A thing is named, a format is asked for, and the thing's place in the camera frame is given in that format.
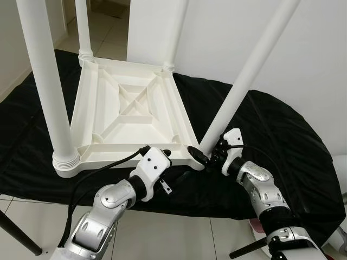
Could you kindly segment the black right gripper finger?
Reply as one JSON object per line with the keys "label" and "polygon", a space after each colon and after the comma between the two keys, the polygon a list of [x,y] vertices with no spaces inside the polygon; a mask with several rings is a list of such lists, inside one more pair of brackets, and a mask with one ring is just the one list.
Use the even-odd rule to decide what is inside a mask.
{"label": "black right gripper finger", "polygon": [[208,156],[206,156],[200,149],[194,146],[188,146],[188,153],[191,155],[193,160],[203,166],[208,166],[208,164],[210,163]]}

